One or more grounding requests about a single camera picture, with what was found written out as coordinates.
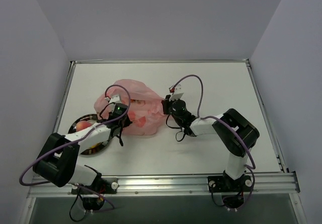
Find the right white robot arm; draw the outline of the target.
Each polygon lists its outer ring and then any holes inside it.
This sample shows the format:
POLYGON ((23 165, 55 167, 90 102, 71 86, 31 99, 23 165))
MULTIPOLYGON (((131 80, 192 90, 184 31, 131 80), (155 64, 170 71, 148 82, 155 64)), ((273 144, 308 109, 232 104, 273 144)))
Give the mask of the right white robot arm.
POLYGON ((218 116, 200 118, 187 110, 185 101, 170 98, 167 95, 162 100, 163 111, 173 117, 183 137, 216 134, 221 139, 229 151, 223 183, 227 189, 235 190, 241 185, 245 170, 256 168, 251 149, 260 137, 259 131, 233 108, 218 116))

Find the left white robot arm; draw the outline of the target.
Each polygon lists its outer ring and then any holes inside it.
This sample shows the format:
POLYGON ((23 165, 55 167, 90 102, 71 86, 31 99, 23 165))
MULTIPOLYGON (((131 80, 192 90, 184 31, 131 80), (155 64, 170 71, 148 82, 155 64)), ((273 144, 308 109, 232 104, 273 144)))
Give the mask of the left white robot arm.
POLYGON ((89 193, 97 193, 102 186, 102 174, 92 167, 77 164, 77 158, 100 142, 120 138, 123 128, 131 124, 127 112, 127 105, 115 103, 107 120, 100 120, 75 133, 51 134, 33 164, 34 173, 57 187, 81 184, 89 193))

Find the fake red peach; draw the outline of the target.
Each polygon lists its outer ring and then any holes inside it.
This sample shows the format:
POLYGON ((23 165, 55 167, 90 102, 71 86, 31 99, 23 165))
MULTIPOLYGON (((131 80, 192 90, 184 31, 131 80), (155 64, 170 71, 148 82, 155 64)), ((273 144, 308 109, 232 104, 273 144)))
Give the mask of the fake red peach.
POLYGON ((78 132, 78 131, 84 130, 84 129, 90 127, 90 126, 92 126, 92 124, 90 122, 88 122, 88 121, 80 121, 80 122, 78 122, 76 124, 75 129, 76 129, 76 132, 78 132))

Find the fake berry sprig with leaves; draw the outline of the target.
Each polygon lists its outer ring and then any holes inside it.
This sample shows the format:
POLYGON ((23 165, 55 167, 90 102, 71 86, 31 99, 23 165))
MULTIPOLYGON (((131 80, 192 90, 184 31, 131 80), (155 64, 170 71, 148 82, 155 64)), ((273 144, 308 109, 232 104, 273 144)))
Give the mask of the fake berry sprig with leaves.
POLYGON ((131 99, 131 106, 134 107, 143 107, 146 104, 144 100, 131 99))

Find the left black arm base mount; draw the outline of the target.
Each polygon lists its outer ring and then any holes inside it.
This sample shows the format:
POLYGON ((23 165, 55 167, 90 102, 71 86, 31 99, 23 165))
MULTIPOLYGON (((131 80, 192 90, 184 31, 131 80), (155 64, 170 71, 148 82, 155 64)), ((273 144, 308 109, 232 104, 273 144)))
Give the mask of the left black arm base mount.
POLYGON ((115 210, 116 206, 107 199, 106 194, 116 194, 119 187, 116 179, 105 180, 96 177, 91 185, 72 183, 75 194, 80 198, 87 212, 103 212, 115 210))

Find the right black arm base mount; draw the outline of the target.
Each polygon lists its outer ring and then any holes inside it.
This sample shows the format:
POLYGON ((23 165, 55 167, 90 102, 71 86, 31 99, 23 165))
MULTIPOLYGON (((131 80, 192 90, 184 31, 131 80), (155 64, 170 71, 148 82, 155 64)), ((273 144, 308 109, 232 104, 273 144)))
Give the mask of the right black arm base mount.
POLYGON ((226 173, 222 176, 208 176, 208 191, 211 199, 217 207, 226 207, 227 210, 237 212, 245 203, 245 193, 250 195, 254 189, 253 181, 250 176, 242 175, 233 180, 226 173), (221 203, 217 203, 214 194, 221 194, 221 203))

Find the pink plastic bag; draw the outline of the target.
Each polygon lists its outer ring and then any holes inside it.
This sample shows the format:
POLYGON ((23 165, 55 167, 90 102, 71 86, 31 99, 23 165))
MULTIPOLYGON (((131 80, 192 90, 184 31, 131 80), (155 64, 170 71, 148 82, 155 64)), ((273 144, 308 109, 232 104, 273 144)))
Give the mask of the pink plastic bag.
POLYGON ((125 135, 154 135, 158 128, 165 122, 166 115, 163 112, 162 100, 156 92, 146 86, 144 83, 131 79, 117 80, 115 86, 102 93, 94 103, 94 109, 99 117, 99 112, 108 104, 106 96, 119 94, 123 104, 128 103, 128 95, 131 99, 144 100, 146 104, 143 107, 131 106, 128 111, 129 119, 132 121, 130 126, 123 130, 125 135), (129 94, 117 87, 123 86, 129 94))

